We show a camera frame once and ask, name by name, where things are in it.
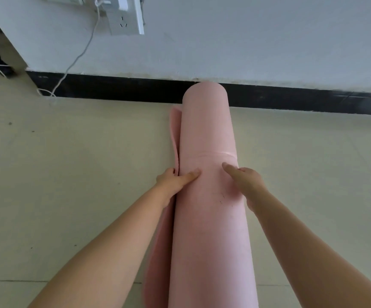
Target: bare arm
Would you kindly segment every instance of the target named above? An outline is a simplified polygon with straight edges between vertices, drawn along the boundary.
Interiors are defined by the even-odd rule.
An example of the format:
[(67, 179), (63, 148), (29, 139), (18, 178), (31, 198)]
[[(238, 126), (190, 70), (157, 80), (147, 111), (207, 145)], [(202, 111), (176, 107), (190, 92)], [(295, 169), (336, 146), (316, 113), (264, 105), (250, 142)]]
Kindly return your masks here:
[(371, 281), (277, 200), (257, 172), (223, 168), (247, 198), (302, 307), (371, 307)]
[(168, 169), (93, 241), (77, 253), (29, 308), (121, 307), (169, 199), (199, 176)]

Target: tile floor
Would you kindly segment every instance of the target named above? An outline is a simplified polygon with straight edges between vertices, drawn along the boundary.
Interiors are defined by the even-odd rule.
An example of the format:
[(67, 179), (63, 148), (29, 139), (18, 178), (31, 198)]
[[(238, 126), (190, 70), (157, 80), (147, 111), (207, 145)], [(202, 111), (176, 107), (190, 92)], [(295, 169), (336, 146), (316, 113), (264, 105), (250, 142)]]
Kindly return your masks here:
[[(170, 105), (39, 96), (0, 77), (0, 307), (25, 307), (172, 165)], [(240, 165), (371, 279), (371, 116), (231, 109)], [(299, 303), (247, 213), (261, 308)], [(142, 307), (142, 269), (125, 308)]]

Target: forearm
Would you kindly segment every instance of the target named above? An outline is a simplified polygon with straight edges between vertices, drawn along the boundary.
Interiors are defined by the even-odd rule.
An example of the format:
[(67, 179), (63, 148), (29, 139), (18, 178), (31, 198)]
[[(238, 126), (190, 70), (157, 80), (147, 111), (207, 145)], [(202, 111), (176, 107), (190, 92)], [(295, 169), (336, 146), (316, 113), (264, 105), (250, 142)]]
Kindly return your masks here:
[(76, 254), (30, 307), (121, 307), (157, 227), (164, 201), (155, 188), (147, 191)]
[(304, 308), (371, 307), (371, 281), (317, 237), (264, 188), (249, 200)]

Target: right arm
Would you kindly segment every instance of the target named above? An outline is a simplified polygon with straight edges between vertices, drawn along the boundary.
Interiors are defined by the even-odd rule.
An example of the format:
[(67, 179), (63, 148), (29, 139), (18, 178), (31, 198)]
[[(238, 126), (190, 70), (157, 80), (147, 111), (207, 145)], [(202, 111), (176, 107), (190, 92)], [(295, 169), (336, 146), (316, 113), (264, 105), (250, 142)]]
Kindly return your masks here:
[(256, 171), (223, 168), (247, 198), (303, 308), (371, 307), (371, 281), (274, 197)]

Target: pink yoga mat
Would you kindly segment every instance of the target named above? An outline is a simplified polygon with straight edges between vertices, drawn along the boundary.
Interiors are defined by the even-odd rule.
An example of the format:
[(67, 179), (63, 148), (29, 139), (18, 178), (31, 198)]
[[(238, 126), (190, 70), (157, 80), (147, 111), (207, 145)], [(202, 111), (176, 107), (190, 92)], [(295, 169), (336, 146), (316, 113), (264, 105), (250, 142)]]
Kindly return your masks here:
[(225, 89), (193, 85), (170, 112), (176, 173), (202, 174), (164, 210), (146, 269), (146, 308), (258, 307), (244, 201), (222, 162), (237, 164)]

